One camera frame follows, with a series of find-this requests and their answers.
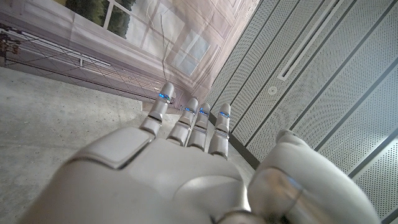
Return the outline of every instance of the metal fingertip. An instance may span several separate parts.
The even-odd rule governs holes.
[[[208,103],[203,103],[199,108],[199,113],[204,113],[206,115],[209,115],[210,105]]]
[[[192,98],[191,100],[188,101],[187,106],[185,107],[185,110],[191,111],[192,113],[196,112],[198,108],[198,100],[195,98]]]
[[[173,92],[174,92],[174,86],[173,86],[173,84],[170,83],[170,82],[167,82],[167,83],[162,87],[162,89],[161,89],[161,91],[160,91],[159,94],[168,97],[169,100],[170,100],[170,97],[172,96]]]

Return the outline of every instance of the white robotic hand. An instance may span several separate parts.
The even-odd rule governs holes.
[[[208,153],[208,104],[201,105],[187,141],[196,99],[188,102],[167,139],[156,138],[173,90],[171,83],[164,85],[139,129],[116,130],[78,151],[20,222],[378,222],[362,191],[289,131],[278,135],[247,194],[238,170],[227,161],[228,104],[220,109]]]

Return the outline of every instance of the blue led light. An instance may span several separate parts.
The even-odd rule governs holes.
[[[163,94],[159,93],[159,96],[162,98],[165,98],[167,100],[170,100],[169,96],[167,96],[166,94],[163,95]]]
[[[224,114],[223,112],[220,112],[220,114],[226,118],[229,118],[229,114]]]

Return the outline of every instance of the concrete floor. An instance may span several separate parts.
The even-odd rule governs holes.
[[[146,114],[140,101],[0,67],[0,223],[15,223],[77,150]],[[178,117],[165,116],[160,138]],[[254,170],[231,145],[229,160],[248,184]]]

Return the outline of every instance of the perforated metal panel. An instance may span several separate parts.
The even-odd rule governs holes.
[[[301,59],[299,64],[297,65],[297,69],[295,70],[295,73],[292,73],[290,77],[285,81],[282,82],[277,78],[277,74],[283,69],[284,65],[287,63],[289,58],[292,56],[292,54],[296,51],[297,47],[299,47],[300,43],[303,41],[305,38],[306,34],[310,31],[314,23],[317,21],[317,19],[321,16],[322,12],[325,10],[327,5],[329,4],[329,1],[325,1],[323,3],[323,6],[319,8],[318,12],[315,14],[314,18],[312,21],[308,24],[306,29],[302,32],[302,35],[297,39],[296,43],[294,46],[291,48],[289,53],[286,55],[282,63],[279,65],[278,69],[274,73],[268,83],[265,85],[265,87],[262,89],[260,92],[259,96],[254,100],[254,103],[252,106],[248,109],[246,114],[244,114],[242,120],[239,122],[239,124],[236,126],[235,130],[233,131],[234,136],[239,139],[241,142],[247,143],[248,139],[253,135],[255,130],[261,125],[263,120],[266,118],[266,116],[269,114],[271,109],[274,107],[274,105],[277,103],[277,101],[281,98],[282,94],[284,91],[287,89],[287,87],[291,84],[292,80],[295,78],[295,76],[299,72],[299,68],[302,68],[304,64],[309,60],[309,58],[313,55],[314,51],[319,47],[321,42],[325,39],[325,37],[328,35],[328,33],[331,31],[332,27],[337,23],[338,19],[343,15],[349,4],[351,4],[352,1],[344,1],[342,5],[339,7],[337,12],[333,15],[333,17],[330,19],[330,21],[327,23],[326,27],[322,30],[318,38],[315,40],[315,42],[312,44],[312,46],[309,48],[307,53],[305,54],[304,58]],[[277,93],[275,95],[270,95],[268,94],[268,89],[272,86],[277,87]]]
[[[337,71],[391,1],[358,1],[248,144],[260,161],[274,145],[277,132],[290,128],[322,86]]]
[[[353,180],[383,219],[398,208],[398,139],[383,149],[363,170]]]
[[[398,68],[380,83],[318,151],[349,173],[398,128]]]
[[[274,12],[271,14],[267,23],[262,28],[257,39],[249,49],[242,62],[239,64],[238,69],[232,76],[231,80],[227,84],[224,92],[220,95],[217,102],[215,103],[212,112],[216,114],[223,103],[232,103],[233,98],[238,94],[239,89],[242,87],[244,81],[250,76],[254,67],[260,61],[264,52],[268,49],[274,37],[278,34],[278,31],[284,21],[289,16],[290,12],[296,5],[297,0],[286,0],[281,1]]]
[[[253,73],[231,105],[231,110],[234,114],[230,122],[230,126],[232,128],[235,126],[239,118],[243,116],[243,113],[254,100],[267,79],[272,75],[272,72],[283,59],[285,53],[289,51],[295,39],[300,35],[300,32],[308,20],[311,19],[311,15],[317,9],[319,4],[319,1],[300,1],[297,4],[297,7],[280,30],[278,36],[270,45],[267,52],[261,58],[261,61],[254,69]]]
[[[380,23],[293,131],[316,147],[398,57],[398,7]]]
[[[234,50],[227,59],[224,67],[218,74],[213,84],[213,86],[216,86],[216,88],[212,88],[209,92],[209,95],[207,96],[206,102],[209,103],[210,106],[213,106],[216,102],[218,96],[223,91],[233,72],[242,61],[243,57],[249,50],[250,46],[254,42],[254,39],[257,37],[263,25],[266,23],[267,18],[269,17],[269,14],[271,13],[276,3],[277,0],[263,1],[262,4],[259,6],[257,13],[253,16],[252,20],[248,24],[247,29],[243,32]]]

